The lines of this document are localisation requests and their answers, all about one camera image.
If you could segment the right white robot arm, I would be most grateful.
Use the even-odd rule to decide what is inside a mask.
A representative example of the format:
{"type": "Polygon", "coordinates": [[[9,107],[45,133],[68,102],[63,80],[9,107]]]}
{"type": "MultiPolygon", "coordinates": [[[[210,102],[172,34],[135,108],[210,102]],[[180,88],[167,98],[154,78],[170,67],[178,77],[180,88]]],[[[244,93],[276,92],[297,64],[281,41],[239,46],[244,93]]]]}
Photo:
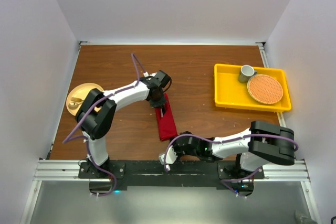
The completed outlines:
{"type": "Polygon", "coordinates": [[[263,121],[253,121],[249,128],[227,137],[203,138],[185,132],[170,141],[165,153],[160,155],[160,162],[168,171],[170,165],[185,155],[210,163],[237,155],[234,173],[246,178],[268,163],[293,165],[299,148],[294,136],[289,128],[263,121]]]}

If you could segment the red cloth napkin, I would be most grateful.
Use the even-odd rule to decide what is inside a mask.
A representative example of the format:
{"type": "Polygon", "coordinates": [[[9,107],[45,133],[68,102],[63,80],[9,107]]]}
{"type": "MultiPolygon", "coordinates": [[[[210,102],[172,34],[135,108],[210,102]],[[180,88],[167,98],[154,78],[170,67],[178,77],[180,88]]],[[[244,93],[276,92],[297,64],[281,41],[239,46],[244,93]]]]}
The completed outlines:
{"type": "Polygon", "coordinates": [[[178,135],[168,96],[167,94],[164,94],[164,96],[166,98],[164,105],[166,109],[165,115],[161,117],[161,108],[155,108],[157,128],[161,142],[170,141],[178,135]]]}

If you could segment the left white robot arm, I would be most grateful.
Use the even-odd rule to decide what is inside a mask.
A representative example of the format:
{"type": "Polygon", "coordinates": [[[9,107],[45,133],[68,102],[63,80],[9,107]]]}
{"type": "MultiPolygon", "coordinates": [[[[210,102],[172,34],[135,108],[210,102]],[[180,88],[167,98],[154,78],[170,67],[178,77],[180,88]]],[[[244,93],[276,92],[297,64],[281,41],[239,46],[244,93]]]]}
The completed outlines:
{"type": "Polygon", "coordinates": [[[139,101],[148,101],[153,108],[162,107],[166,102],[164,89],[171,84],[171,77],[160,70],[118,89],[99,91],[94,88],[89,91],[75,119],[89,146],[93,175],[103,178],[108,174],[106,134],[110,131],[114,114],[139,101]]]}

